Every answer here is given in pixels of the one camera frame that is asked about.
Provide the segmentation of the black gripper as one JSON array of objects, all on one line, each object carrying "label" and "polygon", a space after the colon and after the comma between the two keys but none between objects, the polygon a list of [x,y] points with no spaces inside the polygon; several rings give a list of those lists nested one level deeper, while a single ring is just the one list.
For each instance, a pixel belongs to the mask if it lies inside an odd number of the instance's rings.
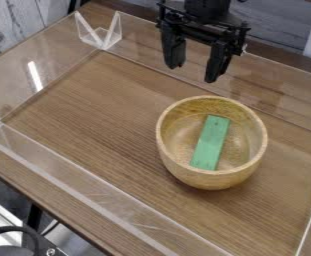
[{"label": "black gripper", "polygon": [[170,69],[186,61],[186,39],[213,43],[205,81],[214,83],[226,72],[231,53],[241,56],[246,48],[249,23],[230,12],[233,0],[159,0],[158,23],[162,32],[165,62]]}]

